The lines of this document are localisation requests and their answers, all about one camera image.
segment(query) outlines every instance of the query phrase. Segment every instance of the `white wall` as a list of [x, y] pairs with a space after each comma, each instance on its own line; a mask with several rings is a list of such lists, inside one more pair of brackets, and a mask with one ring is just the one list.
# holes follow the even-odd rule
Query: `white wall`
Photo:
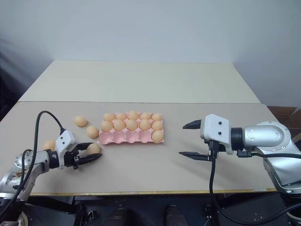
[[53, 59], [234, 62], [263, 103], [301, 107], [300, 0], [0, 1], [19, 92]]

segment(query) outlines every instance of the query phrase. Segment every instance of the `table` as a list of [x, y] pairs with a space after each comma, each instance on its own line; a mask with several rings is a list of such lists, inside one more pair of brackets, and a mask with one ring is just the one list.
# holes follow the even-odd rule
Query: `table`
[[19, 101], [260, 103], [233, 64], [64, 60]]
[[[214, 113], [229, 119], [234, 127], [273, 121], [275, 117], [263, 104], [156, 104], [90, 102], [19, 102], [0, 123], [0, 177], [11, 167], [13, 159], [33, 147], [37, 114], [49, 110], [71, 130], [77, 142], [96, 142], [85, 128], [72, 122], [83, 115], [88, 125], [99, 127], [104, 113], [162, 113], [165, 142], [160, 144], [101, 145], [103, 156], [93, 163], [40, 175], [32, 195], [106, 195], [106, 194], [181, 194], [208, 193], [210, 162], [195, 161], [178, 152], [207, 153], [207, 145], [198, 130], [183, 130], [190, 121]], [[40, 121], [39, 144], [56, 139], [59, 129], [47, 115]], [[239, 159], [220, 153], [214, 181], [217, 193], [275, 191], [258, 157]]]

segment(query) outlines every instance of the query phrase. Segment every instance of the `pink egg carton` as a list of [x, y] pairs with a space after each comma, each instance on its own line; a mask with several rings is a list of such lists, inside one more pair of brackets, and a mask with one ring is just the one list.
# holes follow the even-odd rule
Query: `pink egg carton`
[[149, 119], [149, 122], [151, 124], [150, 129], [147, 131], [143, 131], [142, 129], [139, 128], [139, 123], [141, 121], [140, 119], [140, 112], [137, 112], [139, 114], [139, 118], [135, 120], [138, 123], [138, 128], [135, 129], [134, 131], [128, 130], [126, 127], [122, 131], [117, 131], [115, 129], [111, 129], [108, 133], [103, 132], [102, 130], [99, 130], [99, 140], [97, 141], [99, 144], [107, 145], [109, 143], [116, 143], [120, 144], [123, 142], [127, 143], [134, 143], [134, 142], [142, 142], [142, 143], [147, 143], [147, 142], [153, 142], [155, 143], [152, 139], [152, 133], [154, 130], [151, 128], [152, 123], [154, 122], [153, 119]]

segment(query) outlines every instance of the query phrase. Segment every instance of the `black shoe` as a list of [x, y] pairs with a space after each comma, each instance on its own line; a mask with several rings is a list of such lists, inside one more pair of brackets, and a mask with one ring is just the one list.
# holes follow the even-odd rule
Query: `black shoe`
[[165, 222], [166, 226], [188, 226], [185, 217], [175, 205], [167, 208]]
[[104, 221], [103, 226], [126, 226], [127, 211], [123, 208], [113, 211]]

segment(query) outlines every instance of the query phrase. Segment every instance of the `brown egg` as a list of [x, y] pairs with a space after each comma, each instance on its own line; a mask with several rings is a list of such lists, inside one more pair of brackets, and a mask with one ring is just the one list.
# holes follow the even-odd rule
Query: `brown egg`
[[103, 120], [104, 121], [113, 121], [115, 119], [114, 114], [106, 113], [103, 115]]
[[140, 115], [140, 119], [151, 119], [151, 114], [150, 114], [150, 113], [147, 113], [147, 112], [143, 112], [143, 113]]
[[125, 113], [117, 113], [116, 114], [116, 119], [119, 119], [119, 120], [125, 120], [127, 118], [127, 114]]
[[103, 121], [100, 128], [103, 132], [108, 133], [111, 129], [113, 129], [113, 123], [111, 121]]
[[158, 130], [152, 133], [151, 139], [155, 142], [155, 143], [159, 143], [160, 141], [162, 141], [164, 138], [164, 133], [162, 130]]
[[85, 117], [79, 115], [73, 118], [73, 122], [79, 127], [85, 126], [87, 124], [87, 120], [85, 119]]
[[163, 122], [162, 121], [154, 121], [151, 127], [155, 131], [156, 130], [162, 130], [163, 129]]
[[129, 119], [126, 121], [127, 129], [129, 131], [134, 131], [138, 128], [138, 123], [135, 120]]
[[89, 154], [99, 154], [100, 153], [100, 146], [97, 144], [90, 144], [87, 148], [87, 155]]
[[119, 132], [122, 131], [126, 127], [126, 124], [124, 123], [124, 121], [119, 120], [119, 119], [115, 120], [113, 125], [114, 125], [114, 129]]
[[143, 131], [147, 131], [148, 129], [151, 128], [151, 123], [147, 119], [142, 119], [140, 124], [139, 124], [139, 127]]
[[91, 137], [92, 139], [98, 137], [98, 133], [99, 133], [99, 130], [95, 126], [88, 126], [87, 127], [87, 135], [89, 137]]
[[139, 114], [136, 111], [130, 111], [129, 113], [127, 113], [127, 118], [136, 120], [139, 118]]
[[153, 119], [154, 121], [161, 121], [162, 120], [162, 116], [159, 113], [155, 113], [151, 116], [151, 119]]
[[48, 140], [46, 141], [43, 146], [42, 146], [43, 150], [48, 150], [50, 149], [52, 152], [55, 151], [55, 140]]

